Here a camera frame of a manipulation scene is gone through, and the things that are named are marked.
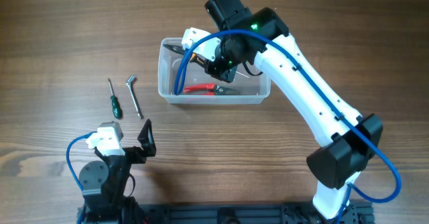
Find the green handled screwdriver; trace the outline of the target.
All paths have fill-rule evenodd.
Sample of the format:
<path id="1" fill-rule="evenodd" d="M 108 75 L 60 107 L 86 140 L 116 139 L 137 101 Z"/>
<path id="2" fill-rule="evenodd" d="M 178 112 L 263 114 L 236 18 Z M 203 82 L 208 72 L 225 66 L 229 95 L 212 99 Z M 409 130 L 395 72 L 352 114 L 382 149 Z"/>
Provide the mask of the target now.
<path id="1" fill-rule="evenodd" d="M 113 85 L 111 83 L 111 79 L 109 79 L 109 78 L 108 78 L 108 83 L 109 83 L 109 88 L 110 88 L 110 92 L 111 92 L 111 104 L 112 104 L 113 115 L 116 119 L 121 119 L 123 117 L 123 112 L 122 112 L 122 109 L 120 107 L 118 98 L 115 96 L 115 93 L 113 90 Z"/>

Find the red handled snips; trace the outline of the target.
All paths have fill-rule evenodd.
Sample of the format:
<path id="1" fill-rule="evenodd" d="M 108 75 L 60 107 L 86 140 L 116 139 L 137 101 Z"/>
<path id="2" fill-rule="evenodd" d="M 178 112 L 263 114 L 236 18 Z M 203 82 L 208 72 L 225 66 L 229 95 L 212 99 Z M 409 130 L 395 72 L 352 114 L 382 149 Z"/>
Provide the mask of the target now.
<path id="1" fill-rule="evenodd" d="M 183 93 L 189 94 L 193 92 L 204 91 L 204 95 L 240 95 L 240 91 L 228 87 L 222 87 L 215 83 L 204 83 L 199 85 L 187 86 L 183 89 Z"/>

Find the silver socket wrench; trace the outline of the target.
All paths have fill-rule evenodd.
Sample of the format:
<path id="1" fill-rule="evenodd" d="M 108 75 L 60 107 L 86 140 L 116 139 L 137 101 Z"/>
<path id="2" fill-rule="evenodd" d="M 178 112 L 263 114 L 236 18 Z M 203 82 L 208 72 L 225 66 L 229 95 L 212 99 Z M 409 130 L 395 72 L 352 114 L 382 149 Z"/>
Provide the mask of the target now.
<path id="1" fill-rule="evenodd" d="M 131 94 L 131 98 L 133 100 L 133 103 L 135 105 L 135 109 L 137 111 L 137 115 L 140 119 L 143 119 L 143 114 L 141 112 L 137 97 L 135 96 L 135 92 L 133 90 L 133 83 L 135 82 L 136 77 L 134 75 L 131 75 L 127 81 L 125 82 L 125 85 L 127 86 L 127 88 L 129 89 L 129 92 Z"/>

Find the black red screwdriver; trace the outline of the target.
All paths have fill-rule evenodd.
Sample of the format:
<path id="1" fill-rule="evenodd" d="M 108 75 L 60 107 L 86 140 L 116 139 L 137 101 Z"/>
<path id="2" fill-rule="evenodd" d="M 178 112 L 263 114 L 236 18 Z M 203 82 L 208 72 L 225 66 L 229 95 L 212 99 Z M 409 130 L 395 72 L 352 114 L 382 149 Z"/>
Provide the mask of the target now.
<path id="1" fill-rule="evenodd" d="M 238 71 L 236 71 L 236 74 L 239 74 L 239 75 L 244 76 L 244 77 L 246 77 L 246 78 L 250 78 L 250 76 L 247 76 L 246 74 L 243 74 L 243 73 L 238 72 Z"/>

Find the orange black pliers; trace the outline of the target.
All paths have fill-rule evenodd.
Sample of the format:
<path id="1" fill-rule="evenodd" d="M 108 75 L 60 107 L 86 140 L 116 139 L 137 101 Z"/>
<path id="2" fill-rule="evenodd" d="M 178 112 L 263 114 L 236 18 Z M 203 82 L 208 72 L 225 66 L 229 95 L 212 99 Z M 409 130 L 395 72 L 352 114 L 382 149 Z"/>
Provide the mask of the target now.
<path id="1" fill-rule="evenodd" d="M 172 44 L 163 44 L 163 47 L 165 47 L 166 49 L 168 49 L 174 53 L 180 54 L 180 55 L 185 54 L 185 50 L 181 46 L 172 45 Z M 198 55 L 193 53 L 191 55 L 189 62 L 196 63 L 197 65 L 204 67 L 204 63 L 206 62 L 206 60 L 202 59 L 201 57 L 199 57 Z"/>

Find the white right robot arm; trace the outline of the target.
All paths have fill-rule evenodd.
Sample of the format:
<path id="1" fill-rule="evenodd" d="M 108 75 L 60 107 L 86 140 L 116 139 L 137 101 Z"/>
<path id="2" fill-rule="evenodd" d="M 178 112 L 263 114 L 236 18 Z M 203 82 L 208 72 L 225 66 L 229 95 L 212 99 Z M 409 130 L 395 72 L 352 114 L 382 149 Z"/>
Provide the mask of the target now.
<path id="1" fill-rule="evenodd" d="M 383 126 L 343 101 L 300 51 L 286 24 L 270 8 L 250 12 L 240 0 L 208 0 L 218 33 L 205 68 L 232 82 L 237 66 L 254 65 L 281 89 L 313 133 L 319 148 L 306 161 L 318 186 L 316 210 L 333 219 L 345 210 L 350 187 L 378 150 Z"/>

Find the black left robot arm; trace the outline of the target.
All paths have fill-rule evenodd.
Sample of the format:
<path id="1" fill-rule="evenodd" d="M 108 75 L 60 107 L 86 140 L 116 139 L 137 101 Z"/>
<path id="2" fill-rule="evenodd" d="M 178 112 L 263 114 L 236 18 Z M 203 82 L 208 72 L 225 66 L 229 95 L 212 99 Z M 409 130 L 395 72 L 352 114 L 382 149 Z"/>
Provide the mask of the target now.
<path id="1" fill-rule="evenodd" d="M 119 123 L 102 123 L 86 138 L 88 147 L 99 157 L 86 164 L 78 181 L 84 204 L 78 211 L 78 223 L 149 223 L 149 217 L 131 194 L 124 195 L 134 164 L 145 164 L 156 155 L 151 121 L 147 120 L 137 136 L 138 146 L 121 146 L 123 132 Z"/>

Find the clear plastic container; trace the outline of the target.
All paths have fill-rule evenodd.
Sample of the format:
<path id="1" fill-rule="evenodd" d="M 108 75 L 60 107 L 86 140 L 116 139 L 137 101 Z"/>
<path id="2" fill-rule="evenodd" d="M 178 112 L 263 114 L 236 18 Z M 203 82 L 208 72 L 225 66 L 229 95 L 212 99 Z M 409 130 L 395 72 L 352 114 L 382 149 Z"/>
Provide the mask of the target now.
<path id="1" fill-rule="evenodd" d="M 174 94 L 174 83 L 178 67 L 183 55 L 174 53 L 163 44 L 181 45 L 181 38 L 165 38 L 161 42 L 158 62 L 158 92 L 161 97 L 170 104 L 197 104 L 197 105 L 250 105 L 260 104 L 271 92 L 271 79 L 266 75 L 251 76 L 240 64 L 237 71 L 250 78 L 239 74 L 235 75 L 231 83 L 217 80 L 204 72 L 204 69 L 196 63 L 190 63 L 186 69 L 185 87 L 204 83 L 215 83 L 222 87 L 228 87 L 240 91 L 240 95 L 204 95 L 205 92 Z"/>

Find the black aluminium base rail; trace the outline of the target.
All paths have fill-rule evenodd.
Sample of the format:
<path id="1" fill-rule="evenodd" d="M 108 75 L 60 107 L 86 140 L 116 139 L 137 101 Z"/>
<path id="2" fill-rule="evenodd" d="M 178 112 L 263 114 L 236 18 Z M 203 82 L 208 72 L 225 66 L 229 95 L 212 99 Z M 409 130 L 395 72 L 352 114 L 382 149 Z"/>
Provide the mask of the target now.
<path id="1" fill-rule="evenodd" d="M 77 223 L 344 223 L 375 224 L 372 203 L 351 201 L 340 220 L 325 219 L 311 202 L 276 205 L 140 205 L 118 215 L 94 215 L 89 208 L 79 208 Z"/>

